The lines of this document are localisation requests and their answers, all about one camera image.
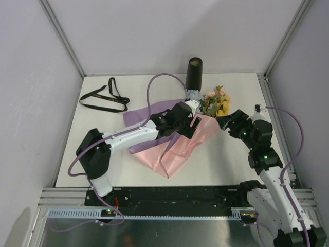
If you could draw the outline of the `yellow artificial flower stem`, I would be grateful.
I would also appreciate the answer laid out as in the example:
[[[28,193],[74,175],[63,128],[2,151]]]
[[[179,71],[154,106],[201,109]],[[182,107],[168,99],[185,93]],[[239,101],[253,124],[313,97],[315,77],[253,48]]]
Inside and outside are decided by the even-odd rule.
[[[216,117],[222,117],[229,115],[230,104],[232,100],[229,95],[222,95],[219,103],[217,104]]]

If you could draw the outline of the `pink rose flower stem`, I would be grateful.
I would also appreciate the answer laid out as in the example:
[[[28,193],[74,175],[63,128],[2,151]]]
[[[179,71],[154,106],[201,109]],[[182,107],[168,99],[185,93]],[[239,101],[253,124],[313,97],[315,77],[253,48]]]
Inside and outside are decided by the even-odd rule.
[[[214,90],[208,91],[203,95],[203,107],[207,109],[214,103],[220,103],[225,95],[227,94],[223,91],[223,86],[216,86]]]

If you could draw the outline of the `blue artificial flower stem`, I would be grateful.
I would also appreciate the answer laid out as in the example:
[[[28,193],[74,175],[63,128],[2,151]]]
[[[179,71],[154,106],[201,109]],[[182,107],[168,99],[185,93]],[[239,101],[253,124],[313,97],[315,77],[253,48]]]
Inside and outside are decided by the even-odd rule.
[[[200,101],[203,98],[199,90],[187,90],[187,94],[190,100]]]

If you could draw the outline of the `pink paper flower bouquet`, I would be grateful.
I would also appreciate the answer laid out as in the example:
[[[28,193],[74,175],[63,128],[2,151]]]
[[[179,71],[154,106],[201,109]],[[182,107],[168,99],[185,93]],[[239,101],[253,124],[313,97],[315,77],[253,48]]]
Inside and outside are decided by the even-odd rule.
[[[178,133],[158,140],[129,147],[129,152],[146,167],[170,178],[191,156],[194,149],[206,142],[219,126],[212,117],[200,115],[201,121],[191,139]]]

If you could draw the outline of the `black ribbon gold lettering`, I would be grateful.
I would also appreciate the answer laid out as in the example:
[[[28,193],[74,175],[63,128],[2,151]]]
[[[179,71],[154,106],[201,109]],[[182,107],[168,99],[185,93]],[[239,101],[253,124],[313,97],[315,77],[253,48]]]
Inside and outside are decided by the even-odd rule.
[[[110,96],[100,95],[99,93],[106,88],[108,88],[108,92],[109,92]],[[83,103],[83,100],[85,100],[89,97],[94,97],[97,99],[102,99],[102,100],[106,100],[109,102],[121,104],[121,105],[123,105],[123,109],[106,108],[106,107],[101,107],[98,105]],[[107,85],[104,85],[104,86],[100,87],[99,89],[96,89],[94,91],[91,91],[91,92],[81,96],[79,99],[79,103],[81,105],[83,105],[89,109],[93,109],[93,110],[110,112],[110,113],[122,113],[122,112],[128,111],[127,105],[130,103],[130,99],[127,97],[122,97],[120,95],[119,90],[117,89],[116,79],[114,77],[110,77]]]

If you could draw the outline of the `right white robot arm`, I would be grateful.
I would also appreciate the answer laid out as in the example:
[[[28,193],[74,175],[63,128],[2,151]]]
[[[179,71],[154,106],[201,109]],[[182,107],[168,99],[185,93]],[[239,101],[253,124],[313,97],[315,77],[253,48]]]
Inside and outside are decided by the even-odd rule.
[[[216,118],[221,130],[228,130],[249,149],[249,166],[260,178],[242,182],[237,201],[252,205],[256,218],[272,234],[273,246],[325,246],[325,230],[315,226],[285,178],[286,167],[271,146],[273,126],[263,111],[258,105],[252,116],[237,110]]]

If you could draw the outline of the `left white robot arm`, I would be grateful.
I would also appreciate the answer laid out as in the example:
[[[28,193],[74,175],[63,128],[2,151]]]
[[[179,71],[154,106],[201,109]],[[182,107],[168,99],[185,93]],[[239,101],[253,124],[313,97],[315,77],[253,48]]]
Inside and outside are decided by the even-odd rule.
[[[196,100],[178,102],[172,109],[152,114],[145,122],[120,131],[100,133],[90,130],[76,151],[87,179],[96,191],[96,200],[104,206],[114,199],[113,187],[106,173],[111,155],[131,146],[169,137],[178,133],[191,139],[200,118],[196,116]]]

